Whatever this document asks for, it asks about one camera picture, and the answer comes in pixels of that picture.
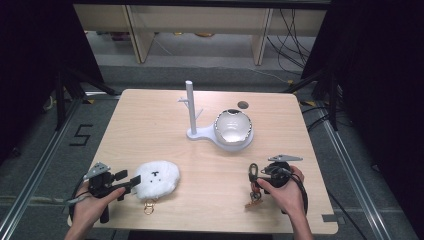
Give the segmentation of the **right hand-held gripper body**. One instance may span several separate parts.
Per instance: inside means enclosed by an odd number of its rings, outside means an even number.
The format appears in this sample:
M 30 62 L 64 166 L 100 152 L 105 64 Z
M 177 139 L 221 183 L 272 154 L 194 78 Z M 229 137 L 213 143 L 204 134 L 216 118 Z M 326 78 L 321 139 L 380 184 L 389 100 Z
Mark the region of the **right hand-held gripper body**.
M 271 169 L 271 175 L 269 175 L 269 178 L 266 178 L 266 181 L 276 188 L 285 185 L 293 175 L 289 162 L 302 160 L 302 157 L 284 154 L 270 157 L 270 164 L 266 167 Z

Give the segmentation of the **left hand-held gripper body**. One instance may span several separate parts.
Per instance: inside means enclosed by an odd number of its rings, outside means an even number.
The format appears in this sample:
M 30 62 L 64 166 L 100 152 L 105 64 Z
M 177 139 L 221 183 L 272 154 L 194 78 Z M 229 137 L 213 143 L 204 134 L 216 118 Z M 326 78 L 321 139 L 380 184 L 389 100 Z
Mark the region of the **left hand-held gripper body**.
M 110 167 L 104 163 L 94 164 L 83 176 L 83 180 L 89 183 L 88 190 L 95 198 L 101 199 L 113 192 L 114 175 L 110 172 Z

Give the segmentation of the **white fluffy plush keychain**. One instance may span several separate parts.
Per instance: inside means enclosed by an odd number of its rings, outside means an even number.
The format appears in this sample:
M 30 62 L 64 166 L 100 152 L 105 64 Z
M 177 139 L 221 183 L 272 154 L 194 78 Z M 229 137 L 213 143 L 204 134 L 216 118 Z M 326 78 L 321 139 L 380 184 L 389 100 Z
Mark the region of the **white fluffy plush keychain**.
M 143 212 L 151 215 L 157 200 L 176 189 L 180 171 L 173 162 L 157 160 L 141 164 L 135 176 L 140 178 L 140 183 L 132 188 L 132 194 L 143 201 Z

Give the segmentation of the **white bowl with silver rim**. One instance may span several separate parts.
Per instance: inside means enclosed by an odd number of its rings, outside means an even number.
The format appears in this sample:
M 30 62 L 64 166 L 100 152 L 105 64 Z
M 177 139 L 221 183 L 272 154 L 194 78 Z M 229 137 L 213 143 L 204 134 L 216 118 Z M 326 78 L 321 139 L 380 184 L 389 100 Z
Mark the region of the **white bowl with silver rim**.
M 252 136 L 251 119 L 244 112 L 236 109 L 222 111 L 213 124 L 217 140 L 226 146 L 240 146 Z

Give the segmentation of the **person's right hand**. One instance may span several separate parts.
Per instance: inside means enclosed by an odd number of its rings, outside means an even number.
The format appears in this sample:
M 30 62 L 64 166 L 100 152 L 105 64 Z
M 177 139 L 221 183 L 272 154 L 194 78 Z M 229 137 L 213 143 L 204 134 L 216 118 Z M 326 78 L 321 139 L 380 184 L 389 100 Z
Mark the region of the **person's right hand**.
M 279 188 L 273 187 L 263 179 L 258 179 L 257 183 L 270 193 L 279 208 L 290 218 L 306 216 L 302 192 L 293 179 Z

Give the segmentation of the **person's left hand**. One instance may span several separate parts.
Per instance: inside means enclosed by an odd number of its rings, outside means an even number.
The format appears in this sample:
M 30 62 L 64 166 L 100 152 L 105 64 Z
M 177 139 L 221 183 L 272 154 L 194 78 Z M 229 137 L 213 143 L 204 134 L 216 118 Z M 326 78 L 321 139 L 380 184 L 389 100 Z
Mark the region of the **person's left hand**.
M 74 214 L 72 220 L 72 229 L 89 231 L 94 223 L 97 222 L 103 211 L 109 203 L 117 200 L 125 192 L 125 188 L 121 187 L 105 197 L 96 198 L 88 191 L 88 187 L 83 185 L 78 191 L 78 196 L 84 196 L 84 199 L 74 205 Z

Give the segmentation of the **black metal stand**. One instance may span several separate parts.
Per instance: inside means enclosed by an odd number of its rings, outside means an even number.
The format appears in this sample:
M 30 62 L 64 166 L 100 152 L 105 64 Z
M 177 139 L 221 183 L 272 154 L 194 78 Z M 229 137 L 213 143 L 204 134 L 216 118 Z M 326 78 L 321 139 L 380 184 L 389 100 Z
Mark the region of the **black metal stand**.
M 57 130 L 59 130 L 65 124 L 67 119 L 65 92 L 68 92 L 72 99 L 83 100 L 87 97 L 87 94 L 81 86 L 82 82 L 88 83 L 89 85 L 105 92 L 107 95 L 119 95 L 118 91 L 108 87 L 104 83 L 102 77 L 96 79 L 71 67 L 59 67 L 55 80 Z
M 316 82 L 312 97 L 316 100 L 322 100 L 325 96 L 329 97 L 329 121 L 334 131 L 338 130 L 336 121 L 336 108 L 337 108 L 337 79 L 326 68 L 311 74 L 310 76 L 301 79 L 298 83 L 290 86 L 283 93 L 294 93 L 297 90 Z

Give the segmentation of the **white tree-shaped stand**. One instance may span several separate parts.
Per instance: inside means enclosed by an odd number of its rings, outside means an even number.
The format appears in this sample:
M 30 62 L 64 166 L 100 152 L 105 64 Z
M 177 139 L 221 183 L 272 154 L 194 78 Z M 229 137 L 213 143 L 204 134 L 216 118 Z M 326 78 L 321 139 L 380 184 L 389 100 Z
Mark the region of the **white tree-shaped stand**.
M 185 104 L 185 106 L 188 109 L 188 114 L 189 114 L 189 123 L 190 123 L 190 127 L 189 129 L 186 131 L 186 136 L 188 139 L 192 140 L 192 141 L 197 141 L 197 140 L 208 140 L 212 143 L 214 143 L 217 147 L 228 151 L 228 152 L 237 152 L 237 151 L 241 151 L 245 148 L 247 148 L 253 141 L 254 138 L 254 130 L 252 133 L 252 136 L 248 139 L 248 142 L 245 144 L 242 144 L 240 146 L 226 146 L 224 144 L 221 144 L 215 134 L 214 134 L 214 129 L 213 129 L 213 124 L 216 120 L 214 120 L 214 122 L 212 124 L 210 124 L 207 127 L 198 127 L 197 126 L 197 118 L 200 116 L 201 112 L 196 112 L 195 110 L 195 99 L 194 99 L 194 89 L 193 89 L 193 82 L 190 80 L 186 80 L 185 81 L 185 89 L 186 89 L 186 97 L 185 98 L 180 98 L 179 102 L 182 102 Z

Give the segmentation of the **dark curtain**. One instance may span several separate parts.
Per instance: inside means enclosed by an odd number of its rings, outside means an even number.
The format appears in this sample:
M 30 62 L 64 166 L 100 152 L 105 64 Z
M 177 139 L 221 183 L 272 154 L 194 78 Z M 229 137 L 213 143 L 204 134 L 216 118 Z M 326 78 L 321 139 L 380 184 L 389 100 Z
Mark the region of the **dark curtain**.
M 424 0 L 330 0 L 304 73 L 321 69 L 424 240 Z
M 0 0 L 0 164 L 18 146 L 60 71 L 103 77 L 73 0 Z

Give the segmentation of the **beige wooden desk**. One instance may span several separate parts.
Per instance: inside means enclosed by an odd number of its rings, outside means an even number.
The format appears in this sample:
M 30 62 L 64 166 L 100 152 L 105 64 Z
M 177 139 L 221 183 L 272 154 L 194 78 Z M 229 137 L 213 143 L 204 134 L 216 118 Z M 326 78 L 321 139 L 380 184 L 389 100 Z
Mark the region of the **beige wooden desk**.
M 288 33 L 314 37 L 324 10 L 225 7 L 171 7 L 141 5 L 76 4 L 82 27 L 88 31 L 127 32 L 135 58 L 146 61 L 156 32 L 240 34 L 251 37 L 253 61 L 262 63 L 265 38 Z M 285 22 L 294 19 L 292 29 Z

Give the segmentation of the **aluminium floor rail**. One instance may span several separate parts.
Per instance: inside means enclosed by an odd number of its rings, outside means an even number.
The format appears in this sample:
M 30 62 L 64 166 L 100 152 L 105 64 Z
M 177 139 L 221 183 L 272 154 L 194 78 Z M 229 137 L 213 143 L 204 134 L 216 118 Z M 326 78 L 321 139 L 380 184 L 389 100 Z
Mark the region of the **aluminium floor rail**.
M 37 165 L 27 178 L 27 181 L 20 191 L 20 194 L 15 198 L 13 205 L 9 209 L 7 215 L 0 223 L 0 240 L 9 240 L 13 235 L 17 225 L 19 224 L 26 208 L 30 202 L 33 193 L 38 188 L 42 178 L 44 177 L 50 163 L 53 159 L 54 154 L 56 153 L 72 117 L 75 115 L 75 112 L 78 110 L 81 100 L 73 100 L 70 103 L 68 110 L 65 113 L 65 119 L 61 126 L 54 131 L 53 136 L 40 159 L 37 162 Z
M 384 220 L 357 172 L 339 133 L 333 129 L 329 120 L 325 120 L 323 125 L 376 239 L 392 240 Z

